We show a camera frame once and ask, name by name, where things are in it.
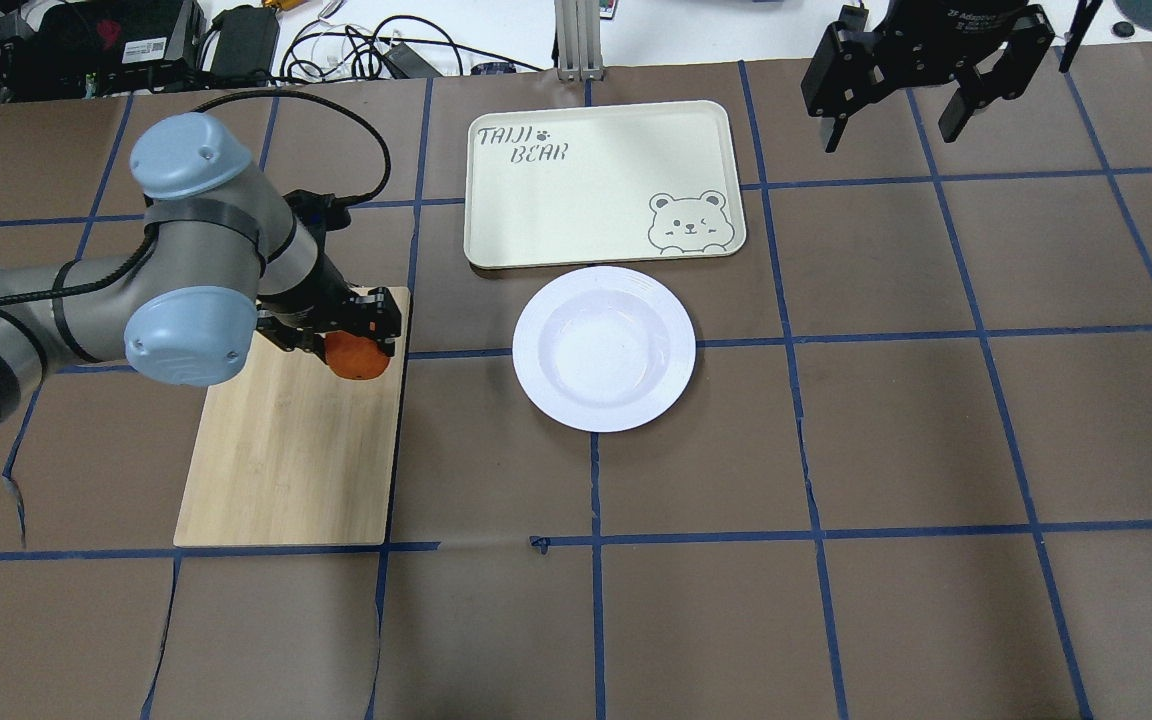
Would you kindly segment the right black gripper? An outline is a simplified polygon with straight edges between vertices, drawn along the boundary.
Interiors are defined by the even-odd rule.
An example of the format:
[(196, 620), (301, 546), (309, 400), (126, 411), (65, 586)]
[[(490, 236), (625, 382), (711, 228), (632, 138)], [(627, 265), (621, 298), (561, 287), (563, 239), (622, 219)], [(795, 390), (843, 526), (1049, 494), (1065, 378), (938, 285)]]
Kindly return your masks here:
[[(850, 119), (900, 88), (942, 85), (954, 74), (956, 91), (938, 119), (946, 143), (957, 141), (978, 111), (1024, 94), (1055, 37), (1046, 13), (1025, 6), (890, 1), (872, 31), (867, 9), (841, 9), (801, 82), (808, 113), (820, 120), (824, 151), (835, 152)], [(1000, 47), (995, 65), (979, 71), (979, 61)]]

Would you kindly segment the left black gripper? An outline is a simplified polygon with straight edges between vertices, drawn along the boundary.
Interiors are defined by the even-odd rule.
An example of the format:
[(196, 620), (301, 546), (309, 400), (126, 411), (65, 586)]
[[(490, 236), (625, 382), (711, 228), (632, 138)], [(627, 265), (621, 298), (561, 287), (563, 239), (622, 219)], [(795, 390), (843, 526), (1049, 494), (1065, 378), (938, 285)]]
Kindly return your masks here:
[(280, 351), (301, 351), (317, 361), (326, 361), (324, 336), (333, 332), (366, 338), (380, 354), (394, 357), (404, 314), (391, 288), (358, 291), (321, 255), (291, 290), (259, 296), (256, 332)]

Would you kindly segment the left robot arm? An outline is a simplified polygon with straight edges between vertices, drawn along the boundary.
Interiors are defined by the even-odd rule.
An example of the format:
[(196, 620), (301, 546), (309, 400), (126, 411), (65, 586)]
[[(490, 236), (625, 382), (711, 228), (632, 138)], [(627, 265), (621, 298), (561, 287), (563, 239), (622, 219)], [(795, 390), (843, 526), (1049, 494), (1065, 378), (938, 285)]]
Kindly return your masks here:
[(279, 194), (218, 118), (191, 111), (143, 132), (132, 177), (141, 245), (119, 258), (0, 270), (0, 425), (65, 366), (127, 361), (170, 386), (227, 382), (253, 338), (346, 378), (361, 346), (388, 364), (406, 329), (387, 288), (361, 290), (326, 253), (348, 200)]

